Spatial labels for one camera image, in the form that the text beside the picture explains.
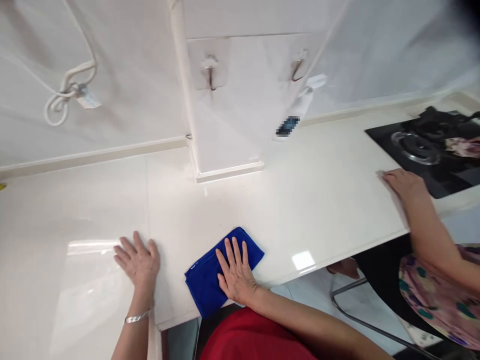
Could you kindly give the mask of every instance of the floor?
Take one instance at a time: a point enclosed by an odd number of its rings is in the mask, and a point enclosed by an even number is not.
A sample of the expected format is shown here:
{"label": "floor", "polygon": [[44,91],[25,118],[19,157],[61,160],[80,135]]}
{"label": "floor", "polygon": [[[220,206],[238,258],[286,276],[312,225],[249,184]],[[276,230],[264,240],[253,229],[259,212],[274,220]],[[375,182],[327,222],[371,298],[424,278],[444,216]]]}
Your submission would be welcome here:
{"label": "floor", "polygon": [[[480,243],[480,223],[478,219],[480,219],[480,206],[455,213],[444,219],[443,222],[457,243]],[[333,275],[323,268],[275,286],[271,290],[276,294],[341,319],[369,337],[391,355],[402,350],[404,348],[402,345],[349,320],[333,306],[329,296],[332,277]],[[351,279],[343,275],[335,275],[334,281],[335,289],[352,282]],[[378,297],[369,284],[361,285],[338,295],[337,301],[347,313],[412,343],[397,316]],[[197,318],[169,329],[169,359],[192,359],[200,322],[201,319]]]}

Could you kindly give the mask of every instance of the person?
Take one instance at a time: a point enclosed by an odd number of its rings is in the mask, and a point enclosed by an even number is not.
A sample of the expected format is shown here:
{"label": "person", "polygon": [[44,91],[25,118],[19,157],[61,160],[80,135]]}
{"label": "person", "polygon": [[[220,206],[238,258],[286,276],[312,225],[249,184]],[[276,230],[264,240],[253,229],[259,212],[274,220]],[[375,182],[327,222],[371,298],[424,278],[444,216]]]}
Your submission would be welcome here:
{"label": "person", "polygon": [[480,247],[456,245],[435,211],[424,180],[396,169],[383,179],[398,195],[410,234],[328,266],[358,279],[421,330],[480,350]]}
{"label": "person", "polygon": [[[134,285],[133,299],[112,360],[146,360],[148,316],[160,257],[155,243],[148,250],[138,232],[133,244],[125,237],[115,246],[115,260]],[[225,239],[227,259],[217,258],[223,274],[218,283],[226,296],[245,305],[224,319],[203,348],[202,360],[216,359],[349,359],[391,360],[392,357],[346,323],[322,311],[277,295],[260,286],[243,258],[237,239]]]}

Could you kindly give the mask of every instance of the red shirt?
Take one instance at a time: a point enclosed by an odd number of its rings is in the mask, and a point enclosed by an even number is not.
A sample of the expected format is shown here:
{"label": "red shirt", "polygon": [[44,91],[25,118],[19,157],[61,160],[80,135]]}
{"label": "red shirt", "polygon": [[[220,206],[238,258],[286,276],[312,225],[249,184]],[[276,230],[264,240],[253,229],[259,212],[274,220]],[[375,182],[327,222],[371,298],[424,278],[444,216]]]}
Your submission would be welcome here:
{"label": "red shirt", "polygon": [[243,308],[213,332],[200,360],[317,360],[292,333],[277,323]]}

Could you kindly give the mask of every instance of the cloth on stove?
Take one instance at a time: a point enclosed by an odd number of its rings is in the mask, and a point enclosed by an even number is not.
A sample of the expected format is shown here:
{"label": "cloth on stove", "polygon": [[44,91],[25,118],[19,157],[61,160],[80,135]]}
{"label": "cloth on stove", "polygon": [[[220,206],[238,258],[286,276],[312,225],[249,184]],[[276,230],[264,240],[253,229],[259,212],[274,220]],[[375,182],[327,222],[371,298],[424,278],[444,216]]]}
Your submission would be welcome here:
{"label": "cloth on stove", "polygon": [[463,137],[452,137],[445,140],[445,150],[462,158],[480,158],[480,142],[469,141]]}

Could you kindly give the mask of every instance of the hand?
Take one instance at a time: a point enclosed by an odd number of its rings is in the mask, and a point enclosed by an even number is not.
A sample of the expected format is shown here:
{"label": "hand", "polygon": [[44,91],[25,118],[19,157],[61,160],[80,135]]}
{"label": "hand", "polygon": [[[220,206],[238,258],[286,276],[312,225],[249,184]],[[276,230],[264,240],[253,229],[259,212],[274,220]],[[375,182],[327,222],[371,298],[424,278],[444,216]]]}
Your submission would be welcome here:
{"label": "hand", "polygon": [[385,172],[383,179],[398,194],[404,205],[431,201],[424,180],[413,172],[398,168]]}
{"label": "hand", "polygon": [[467,141],[467,143],[480,143],[480,136],[474,137]]}
{"label": "hand", "polygon": [[136,290],[153,291],[160,270],[160,255],[154,241],[148,241],[148,250],[138,231],[133,233],[133,245],[126,237],[120,238],[121,245],[114,246],[115,261],[125,271]]}
{"label": "hand", "polygon": [[237,239],[232,237],[231,242],[233,244],[233,252],[229,239],[225,239],[226,257],[230,267],[225,261],[222,252],[219,249],[215,251],[223,271],[223,275],[218,274],[218,282],[220,289],[223,290],[229,299],[239,304],[248,305],[259,285],[255,281],[250,269],[247,243],[243,241],[241,244],[243,250],[242,260]]}

